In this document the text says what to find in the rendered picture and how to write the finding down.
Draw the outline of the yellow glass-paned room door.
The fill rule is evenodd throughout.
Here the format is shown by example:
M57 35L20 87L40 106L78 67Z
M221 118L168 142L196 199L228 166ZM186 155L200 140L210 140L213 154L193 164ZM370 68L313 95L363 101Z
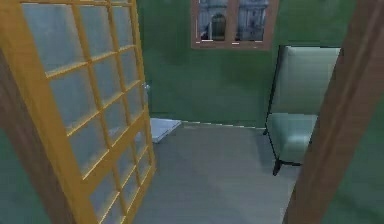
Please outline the yellow glass-paned room door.
M0 224L133 224L155 169L137 0L0 0Z

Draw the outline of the pale grey flat cushion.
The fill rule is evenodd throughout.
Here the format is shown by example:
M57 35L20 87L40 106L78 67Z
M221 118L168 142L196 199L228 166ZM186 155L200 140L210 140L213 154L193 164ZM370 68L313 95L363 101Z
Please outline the pale grey flat cushion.
M180 125L180 120L151 118L150 126L152 142L159 143L164 137L166 137Z

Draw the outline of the brown framed window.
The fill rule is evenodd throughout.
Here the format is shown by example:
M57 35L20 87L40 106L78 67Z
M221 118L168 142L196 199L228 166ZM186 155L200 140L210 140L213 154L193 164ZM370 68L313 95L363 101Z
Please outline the brown framed window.
M190 1L193 49L271 49L280 0Z

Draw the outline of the brown wooden door frame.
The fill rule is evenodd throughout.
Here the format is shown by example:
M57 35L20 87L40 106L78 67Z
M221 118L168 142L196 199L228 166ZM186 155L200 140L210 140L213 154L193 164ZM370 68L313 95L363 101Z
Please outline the brown wooden door frame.
M320 224L384 92L384 0L357 0L282 224Z

